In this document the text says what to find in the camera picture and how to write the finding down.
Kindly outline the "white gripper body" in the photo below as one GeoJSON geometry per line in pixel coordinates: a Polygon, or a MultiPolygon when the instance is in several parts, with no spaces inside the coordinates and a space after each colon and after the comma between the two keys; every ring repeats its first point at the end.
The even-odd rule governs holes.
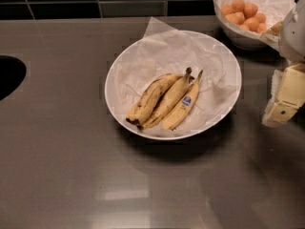
{"type": "Polygon", "coordinates": [[[297,0],[285,17],[279,35],[282,57],[294,62],[305,62],[305,0],[297,0]]]}

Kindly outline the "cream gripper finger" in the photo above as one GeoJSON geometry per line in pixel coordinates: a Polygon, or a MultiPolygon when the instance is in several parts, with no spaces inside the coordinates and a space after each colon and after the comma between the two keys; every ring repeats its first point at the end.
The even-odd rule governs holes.
{"type": "Polygon", "coordinates": [[[305,104],[305,64],[294,64],[283,72],[275,70],[271,96],[262,124],[274,128],[286,124],[305,104]]]}

